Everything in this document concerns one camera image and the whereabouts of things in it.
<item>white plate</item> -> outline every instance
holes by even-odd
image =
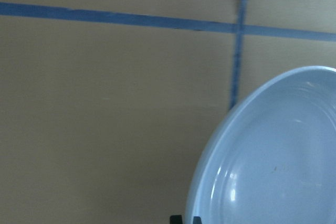
[[[303,67],[230,113],[194,174],[185,223],[336,223],[336,70]]]

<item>blue tape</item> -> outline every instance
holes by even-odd
[[[322,41],[336,41],[336,34],[322,33],[318,31],[304,31],[286,28],[266,27],[266,26],[244,26],[244,34],[261,35],[282,38],[311,39]]]
[[[102,12],[97,10],[74,10],[62,7],[12,4],[2,2],[0,2],[0,15],[213,31],[218,33],[233,33],[235,29],[235,25],[230,23]]]
[[[235,41],[235,52],[233,57],[233,69],[232,69],[232,82],[231,82],[231,94],[230,94],[230,105],[229,108],[232,109],[237,103],[238,91],[239,91],[239,76],[240,76],[240,62],[243,49],[243,35],[244,35],[244,20],[246,16],[246,5],[247,0],[240,0],[238,20],[236,26],[236,41]]]
[[[236,33],[237,30],[237,25],[231,23],[136,15],[127,13],[102,12],[98,10],[75,10],[62,7],[13,4],[4,2],[0,2],[0,15],[213,31],[218,33]],[[333,33],[321,33],[316,31],[305,31],[276,27],[244,25],[242,32],[246,35],[336,41],[336,34]]]

